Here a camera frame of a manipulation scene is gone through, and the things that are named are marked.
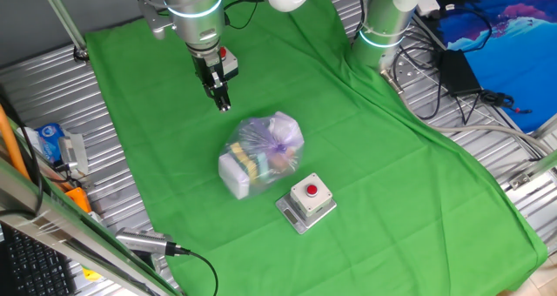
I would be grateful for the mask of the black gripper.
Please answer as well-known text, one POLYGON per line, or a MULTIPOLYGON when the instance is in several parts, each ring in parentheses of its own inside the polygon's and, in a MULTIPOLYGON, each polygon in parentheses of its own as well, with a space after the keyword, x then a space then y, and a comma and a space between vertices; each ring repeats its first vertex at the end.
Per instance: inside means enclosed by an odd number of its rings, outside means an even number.
POLYGON ((200 79, 205 93, 211 98, 221 112, 231 109, 227 81, 219 53, 219 47, 207 50, 190 48, 197 77, 200 79))

